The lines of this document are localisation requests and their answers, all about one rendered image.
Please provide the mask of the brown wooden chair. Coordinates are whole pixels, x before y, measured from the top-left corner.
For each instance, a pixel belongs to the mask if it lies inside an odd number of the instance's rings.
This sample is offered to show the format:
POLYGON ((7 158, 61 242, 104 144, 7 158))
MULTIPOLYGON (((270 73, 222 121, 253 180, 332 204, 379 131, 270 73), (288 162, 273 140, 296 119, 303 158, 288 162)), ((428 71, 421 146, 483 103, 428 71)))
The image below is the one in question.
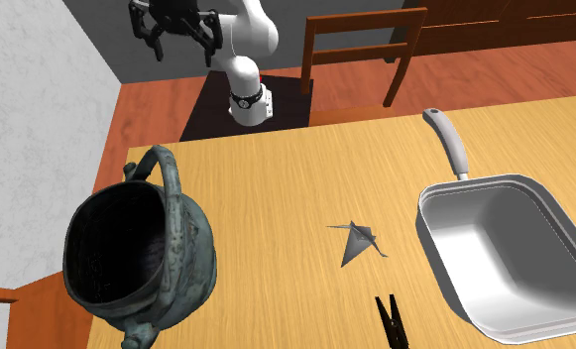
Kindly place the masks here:
POLYGON ((68 295, 61 272, 0 288, 0 303, 10 306, 6 349, 86 349, 93 316, 68 295))
POLYGON ((380 107, 352 107, 317 111, 310 115, 309 124, 311 126, 322 126, 393 117, 395 113, 390 110, 390 107, 405 77, 427 12, 428 9, 425 7, 415 7, 398 10, 307 17, 305 21, 302 65, 300 70, 300 91, 303 95, 310 91, 311 68, 315 65, 387 57, 396 57, 400 60, 393 81, 380 107), (405 39, 398 43, 322 51, 317 51, 314 48, 314 39, 317 34, 396 27, 407 28, 405 39))

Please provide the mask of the grey folded paper shape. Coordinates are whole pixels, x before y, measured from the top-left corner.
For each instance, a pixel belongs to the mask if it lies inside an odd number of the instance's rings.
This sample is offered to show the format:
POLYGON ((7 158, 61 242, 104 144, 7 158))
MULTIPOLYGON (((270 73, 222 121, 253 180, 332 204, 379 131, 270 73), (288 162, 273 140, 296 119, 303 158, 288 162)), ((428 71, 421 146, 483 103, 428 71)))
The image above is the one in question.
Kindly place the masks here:
POLYGON ((373 234, 372 229, 369 226, 360 226, 354 221, 351 221, 347 225, 332 225, 332 228, 348 230, 348 237, 342 257, 341 267, 345 267, 349 262, 369 247, 374 247, 381 257, 388 257, 388 255, 384 254, 380 250, 376 242, 377 237, 373 234))

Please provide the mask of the black clothespin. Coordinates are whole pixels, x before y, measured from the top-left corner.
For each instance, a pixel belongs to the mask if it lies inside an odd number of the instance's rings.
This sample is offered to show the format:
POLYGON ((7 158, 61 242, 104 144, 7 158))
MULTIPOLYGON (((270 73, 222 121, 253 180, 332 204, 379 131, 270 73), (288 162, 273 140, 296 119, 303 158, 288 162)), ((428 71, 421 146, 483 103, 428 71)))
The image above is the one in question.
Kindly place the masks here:
POLYGON ((391 349, 409 349, 408 340, 396 298, 390 294, 390 311, 387 311, 381 298, 375 297, 376 305, 391 349))

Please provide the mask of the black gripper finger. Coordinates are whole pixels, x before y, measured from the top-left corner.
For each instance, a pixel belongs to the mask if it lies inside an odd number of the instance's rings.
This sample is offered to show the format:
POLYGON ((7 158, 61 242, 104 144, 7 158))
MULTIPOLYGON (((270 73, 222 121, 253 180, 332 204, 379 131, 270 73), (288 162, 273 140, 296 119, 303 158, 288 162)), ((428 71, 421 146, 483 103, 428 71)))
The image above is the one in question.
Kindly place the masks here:
POLYGON ((153 29, 147 28, 144 17, 147 13, 157 11, 162 2, 163 0, 129 0, 128 3, 133 34, 153 50, 157 61, 164 59, 160 36, 165 32, 165 28, 159 22, 155 24, 153 29))
POLYGON ((211 59, 223 46, 219 14, 214 9, 194 12, 190 35, 204 49, 205 65, 211 67, 211 59))

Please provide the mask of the dark robot stand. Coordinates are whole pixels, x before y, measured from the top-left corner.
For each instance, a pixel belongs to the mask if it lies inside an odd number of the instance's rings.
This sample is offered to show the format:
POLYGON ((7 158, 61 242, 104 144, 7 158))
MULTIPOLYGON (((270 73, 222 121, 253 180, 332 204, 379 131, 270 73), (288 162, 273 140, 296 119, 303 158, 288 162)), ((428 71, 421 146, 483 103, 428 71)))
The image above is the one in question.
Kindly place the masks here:
POLYGON ((212 139, 253 133, 304 128, 309 124, 313 80, 309 93, 302 94, 296 77, 262 75, 273 93, 274 115, 264 123, 247 127, 229 114, 229 83, 225 72, 211 70, 202 86, 180 141, 212 139))

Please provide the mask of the light wooden table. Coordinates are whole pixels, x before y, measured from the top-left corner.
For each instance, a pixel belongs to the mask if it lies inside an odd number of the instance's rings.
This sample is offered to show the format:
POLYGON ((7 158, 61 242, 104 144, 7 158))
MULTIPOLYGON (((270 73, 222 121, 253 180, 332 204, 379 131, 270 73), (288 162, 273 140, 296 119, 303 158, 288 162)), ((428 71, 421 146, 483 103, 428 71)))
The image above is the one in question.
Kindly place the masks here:
POLYGON ((447 305, 415 228, 453 179, 420 115, 172 145, 217 252, 210 299, 153 349, 388 349, 375 297, 398 302, 410 349, 576 349, 576 334, 504 345, 447 305), (341 267, 347 225, 369 247, 341 267))

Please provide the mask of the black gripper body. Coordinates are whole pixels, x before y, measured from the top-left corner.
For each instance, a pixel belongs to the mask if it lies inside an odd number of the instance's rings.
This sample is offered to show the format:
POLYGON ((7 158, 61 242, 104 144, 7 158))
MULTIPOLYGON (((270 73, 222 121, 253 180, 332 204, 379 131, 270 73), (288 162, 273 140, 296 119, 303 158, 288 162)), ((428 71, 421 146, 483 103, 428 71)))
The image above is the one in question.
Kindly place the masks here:
POLYGON ((149 12, 156 21, 152 32, 200 34, 198 11, 197 0, 149 0, 149 12))

